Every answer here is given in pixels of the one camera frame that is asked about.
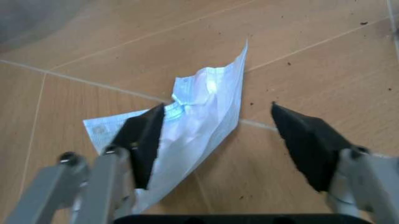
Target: crumpled paper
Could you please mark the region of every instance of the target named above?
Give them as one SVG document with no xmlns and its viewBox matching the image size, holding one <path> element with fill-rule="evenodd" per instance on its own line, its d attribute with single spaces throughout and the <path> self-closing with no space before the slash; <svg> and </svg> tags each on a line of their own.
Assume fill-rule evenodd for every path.
<svg viewBox="0 0 399 224">
<path fill-rule="evenodd" d="M 171 192 L 237 126 L 247 50 L 248 43 L 226 67 L 206 67 L 194 76 L 176 78 L 172 94 L 175 102 L 165 106 L 148 190 L 136 189 L 132 213 L 144 211 Z M 127 118 L 146 111 L 84 120 L 96 151 L 101 153 Z"/>
</svg>

